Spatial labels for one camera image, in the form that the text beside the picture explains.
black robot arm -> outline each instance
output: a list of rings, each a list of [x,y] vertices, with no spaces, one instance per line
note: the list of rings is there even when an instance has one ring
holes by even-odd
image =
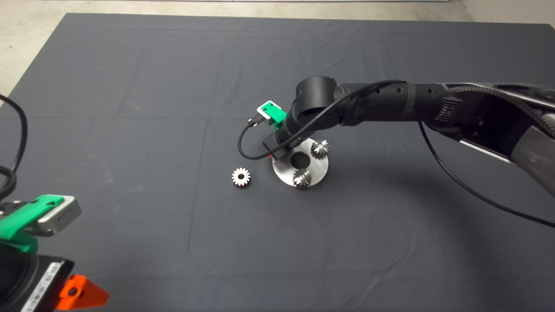
[[[282,126],[263,144],[280,159],[318,130],[365,121],[423,122],[518,164],[555,196],[555,90],[536,85],[390,80],[338,86],[332,78],[311,77],[297,85]]]

dark gray tablecloth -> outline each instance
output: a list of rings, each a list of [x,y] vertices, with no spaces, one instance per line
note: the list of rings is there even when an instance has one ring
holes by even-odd
[[[11,197],[78,198],[40,253],[106,288],[98,311],[550,310],[555,231],[462,190],[416,124],[317,133],[330,171],[307,192],[236,139],[306,77],[555,87],[553,56],[547,25],[68,14],[12,93],[30,135]],[[9,164],[18,123],[0,118]],[[431,137],[468,184],[555,220],[523,171]],[[237,167],[250,188],[232,185]]]

gear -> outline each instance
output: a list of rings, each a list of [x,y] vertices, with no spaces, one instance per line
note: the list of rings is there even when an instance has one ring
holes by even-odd
[[[231,175],[231,180],[238,188],[244,188],[250,183],[250,172],[245,168],[237,168]]]
[[[322,159],[327,156],[330,151],[330,144],[327,140],[315,141],[310,147],[310,153],[316,159]]]
[[[306,169],[298,169],[293,174],[293,185],[300,189],[305,189],[310,186],[310,182],[312,181],[312,175],[310,171]]]

black cable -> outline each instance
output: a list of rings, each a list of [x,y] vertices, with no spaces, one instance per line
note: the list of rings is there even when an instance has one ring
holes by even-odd
[[[384,87],[384,86],[392,84],[392,83],[399,83],[399,82],[404,82],[404,81],[402,81],[402,80],[384,80],[384,81],[379,81],[379,82],[367,84],[367,85],[364,85],[364,86],[358,88],[357,90],[354,90],[353,92],[343,96],[342,98],[340,98],[338,100],[335,100],[328,107],[324,108],[318,115],[314,116],[313,119],[311,119],[308,123],[306,123],[304,125],[304,127],[302,127],[299,131],[297,131],[297,133],[293,134],[289,139],[285,140],[284,142],[282,142],[281,144],[279,144],[277,147],[273,148],[272,150],[270,150],[270,151],[268,151],[264,154],[257,155],[257,156],[250,156],[250,155],[245,154],[245,152],[243,152],[243,148],[241,147],[241,142],[243,141],[243,136],[245,135],[246,131],[249,130],[249,128],[252,127],[252,125],[247,124],[247,126],[243,129],[243,131],[241,131],[241,134],[239,134],[239,140],[237,141],[237,149],[239,150],[239,154],[241,154],[241,156],[243,156],[244,158],[250,159],[250,160],[258,160],[258,159],[263,159],[265,157],[268,157],[268,156],[274,154],[275,152],[277,152],[278,150],[287,147],[287,145],[289,143],[293,142],[293,140],[295,140],[297,137],[302,135],[302,133],[304,131],[306,131],[311,125],[313,125],[316,121],[318,121],[318,119],[320,119],[320,117],[322,117],[324,114],[329,112],[331,109],[333,109],[336,105],[343,102],[344,100],[346,100],[348,98],[351,98],[355,95],[358,95],[359,93],[362,93],[362,92],[370,92],[370,91],[373,91],[374,89],[381,88],[381,87]]]
[[[516,210],[513,210],[511,208],[505,207],[502,204],[499,204],[497,202],[494,202],[493,200],[485,197],[484,195],[478,193],[477,191],[475,191],[474,189],[472,189],[471,187],[469,187],[468,185],[466,185],[463,181],[461,181],[458,177],[456,177],[448,168],[447,166],[445,166],[445,164],[443,163],[443,161],[441,160],[441,158],[439,157],[439,155],[437,155],[436,150],[433,148],[432,143],[430,142],[430,139],[428,138],[428,135],[426,134],[426,131],[424,130],[424,126],[422,125],[422,122],[418,122],[418,127],[420,127],[420,132],[422,133],[422,136],[424,137],[424,141],[426,141],[426,145],[428,145],[428,149],[430,149],[430,152],[432,153],[433,157],[436,159],[437,163],[440,165],[441,169],[443,169],[443,171],[445,171],[445,173],[447,173],[447,175],[453,179],[455,182],[457,182],[458,185],[460,185],[463,189],[467,190],[469,193],[471,193],[472,195],[476,196],[477,198],[483,200],[484,202],[494,206],[497,209],[500,209],[504,212],[513,214],[517,217],[521,217],[527,220],[530,220],[532,222],[536,222],[536,223],[540,223],[543,225],[546,225],[548,227],[551,228],[555,228],[555,223],[538,218],[538,217],[534,217],[532,215],[529,214],[525,214]]]
[[[0,166],[0,175],[6,177],[6,181],[4,182],[2,189],[0,189],[0,200],[2,200],[8,197],[8,195],[10,195],[16,188],[17,176],[13,170],[3,166]]]
[[[19,116],[19,121],[21,122],[21,136],[19,139],[19,147],[17,149],[16,158],[13,161],[11,168],[11,170],[15,173],[17,171],[17,168],[19,168],[19,164],[21,163],[21,159],[23,158],[23,153],[25,153],[25,146],[27,145],[27,117],[25,116],[25,112],[23,111],[23,109],[12,99],[0,94],[0,100],[10,105],[17,112]]]
[[[27,145],[27,117],[23,109],[12,99],[0,94],[0,100],[10,105],[18,114],[21,123],[21,136],[19,137],[19,147],[17,149],[16,157],[13,161],[11,168],[0,166],[0,175],[6,177],[2,187],[0,188],[0,200],[8,197],[16,188],[17,176],[16,171],[21,164],[23,153],[25,153],[25,146]]]
[[[432,102],[437,100],[437,99],[443,98],[443,97],[445,97],[449,94],[456,94],[456,93],[462,93],[462,92],[479,92],[479,93],[492,95],[494,97],[506,100],[507,102],[513,104],[515,107],[517,107],[522,112],[524,112],[524,114],[526,114],[530,118],[532,118],[532,120],[548,136],[550,136],[552,139],[555,139],[555,129],[549,123],[547,123],[545,120],[543,120],[542,117],[539,114],[537,114],[530,106],[528,106],[528,104],[521,101],[519,98],[517,98],[515,96],[512,96],[510,94],[507,94],[507,93],[505,93],[501,90],[497,90],[497,89],[493,89],[493,88],[487,88],[487,87],[484,87],[484,86],[481,86],[481,85],[454,87],[454,88],[450,88],[450,89],[447,89],[445,91],[442,91],[441,93],[438,93],[434,97]]]

screw hole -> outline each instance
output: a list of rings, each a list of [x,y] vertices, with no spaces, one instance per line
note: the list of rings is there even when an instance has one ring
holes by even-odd
[[[296,152],[291,155],[291,165],[295,169],[306,169],[310,166],[310,157],[303,152]]]

